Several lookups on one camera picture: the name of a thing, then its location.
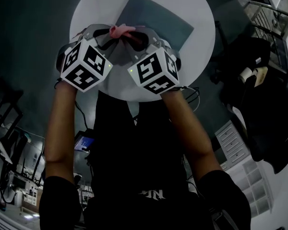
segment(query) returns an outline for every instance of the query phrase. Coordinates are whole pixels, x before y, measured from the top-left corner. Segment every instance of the paper roll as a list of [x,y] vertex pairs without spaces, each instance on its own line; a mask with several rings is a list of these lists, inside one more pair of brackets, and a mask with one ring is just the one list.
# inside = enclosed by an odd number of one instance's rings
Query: paper roll
[[253,71],[246,67],[242,73],[238,76],[238,79],[241,80],[243,83],[246,82],[246,80],[252,75]]

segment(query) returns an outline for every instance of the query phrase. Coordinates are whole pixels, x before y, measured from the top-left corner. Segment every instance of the desk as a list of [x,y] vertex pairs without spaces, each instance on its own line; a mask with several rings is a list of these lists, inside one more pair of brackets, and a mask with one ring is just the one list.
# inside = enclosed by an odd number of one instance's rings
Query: desk
[[[189,86],[205,69],[214,45],[215,24],[206,0],[152,0],[185,20],[194,30],[180,50],[181,85]],[[72,18],[70,39],[94,23],[115,24],[128,0],[81,0]],[[114,66],[98,88],[117,99],[148,102],[161,99],[159,95],[139,88],[127,72],[132,63]]]

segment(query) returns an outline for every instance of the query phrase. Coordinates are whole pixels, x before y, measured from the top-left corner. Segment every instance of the person's right arm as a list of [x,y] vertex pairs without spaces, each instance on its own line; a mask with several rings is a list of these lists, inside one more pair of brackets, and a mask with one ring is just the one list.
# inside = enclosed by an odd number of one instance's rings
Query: person's right arm
[[161,97],[168,108],[172,124],[185,147],[185,155],[195,179],[198,181],[210,171],[222,170],[206,131],[181,91],[169,91],[163,93]]

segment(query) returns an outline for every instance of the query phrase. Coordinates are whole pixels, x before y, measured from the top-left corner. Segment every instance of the pink cloth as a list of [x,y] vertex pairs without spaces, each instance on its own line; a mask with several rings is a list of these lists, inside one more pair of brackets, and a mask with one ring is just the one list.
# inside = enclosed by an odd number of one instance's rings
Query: pink cloth
[[110,37],[112,38],[120,38],[121,36],[126,36],[133,38],[132,35],[129,34],[129,32],[134,32],[135,27],[132,26],[126,26],[125,24],[122,24],[120,26],[112,26],[110,28]]

